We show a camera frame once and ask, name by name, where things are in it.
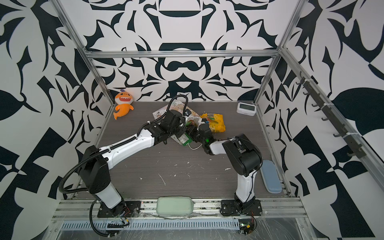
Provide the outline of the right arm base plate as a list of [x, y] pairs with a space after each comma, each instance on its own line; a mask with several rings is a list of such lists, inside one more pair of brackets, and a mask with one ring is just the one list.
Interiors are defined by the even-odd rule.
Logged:
[[261, 216], [262, 212], [261, 202], [255, 198], [246, 203], [240, 200], [221, 200], [220, 214], [223, 216]]

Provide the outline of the green Fox's candy packet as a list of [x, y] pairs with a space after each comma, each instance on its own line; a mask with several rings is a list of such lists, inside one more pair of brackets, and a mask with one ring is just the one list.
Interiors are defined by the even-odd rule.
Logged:
[[182, 146], [186, 146], [193, 141], [192, 138], [187, 133], [184, 133], [183, 135], [181, 135], [177, 139]]

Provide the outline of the patterned paper gift bag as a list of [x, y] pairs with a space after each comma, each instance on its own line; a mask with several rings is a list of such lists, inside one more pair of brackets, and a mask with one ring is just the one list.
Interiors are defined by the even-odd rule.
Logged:
[[[201, 123], [201, 117], [192, 109], [189, 107], [185, 107], [185, 104], [181, 101], [174, 100], [170, 105], [164, 106], [160, 108], [159, 110], [153, 112], [154, 119], [158, 119], [160, 117], [164, 116], [162, 119], [160, 119], [159, 125], [163, 128], [163, 120], [165, 117], [168, 116], [178, 116], [178, 117], [184, 117], [185, 118], [185, 127], [187, 133], [187, 128], [189, 126], [199, 126]], [[178, 141], [178, 137], [175, 135], [170, 136], [171, 139], [176, 141], [179, 145], [181, 145]]]

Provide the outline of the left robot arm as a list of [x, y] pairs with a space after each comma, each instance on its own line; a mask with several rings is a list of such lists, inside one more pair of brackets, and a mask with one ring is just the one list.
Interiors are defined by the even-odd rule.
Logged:
[[[129, 225], [124, 219], [129, 207], [122, 195], [112, 184], [110, 170], [128, 157], [157, 144], [167, 144], [171, 136], [181, 136], [185, 132], [187, 122], [187, 106], [189, 99], [182, 95], [185, 104], [182, 112], [172, 110], [169, 102], [166, 111], [157, 119], [142, 125], [136, 134], [118, 143], [99, 149], [90, 147], [91, 153], [81, 162], [70, 169], [59, 183], [58, 190], [63, 194], [88, 192], [102, 207], [109, 210], [111, 215], [122, 221], [122, 227]], [[79, 173], [85, 187], [65, 189], [64, 185], [73, 173]]]

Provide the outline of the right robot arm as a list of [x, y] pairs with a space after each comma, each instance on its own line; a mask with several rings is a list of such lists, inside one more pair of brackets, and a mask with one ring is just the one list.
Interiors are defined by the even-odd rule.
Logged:
[[227, 155], [238, 175], [235, 192], [235, 212], [247, 214], [255, 206], [256, 175], [263, 164], [260, 150], [244, 135], [216, 140], [207, 124], [187, 127], [187, 134], [202, 145], [208, 155]]

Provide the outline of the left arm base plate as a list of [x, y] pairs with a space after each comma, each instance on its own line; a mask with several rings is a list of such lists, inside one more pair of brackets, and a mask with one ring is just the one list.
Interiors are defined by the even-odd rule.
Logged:
[[101, 203], [99, 207], [98, 218], [122, 217], [130, 218], [135, 214], [140, 213], [141, 201], [125, 201], [120, 202], [114, 208], [109, 209], [105, 203]]

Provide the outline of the yellow snack packet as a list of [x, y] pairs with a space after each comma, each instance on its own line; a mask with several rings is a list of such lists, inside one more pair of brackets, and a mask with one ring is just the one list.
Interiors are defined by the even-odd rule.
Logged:
[[224, 133], [226, 131], [223, 115], [204, 113], [201, 115], [201, 118], [206, 119], [205, 122], [209, 125], [213, 133]]

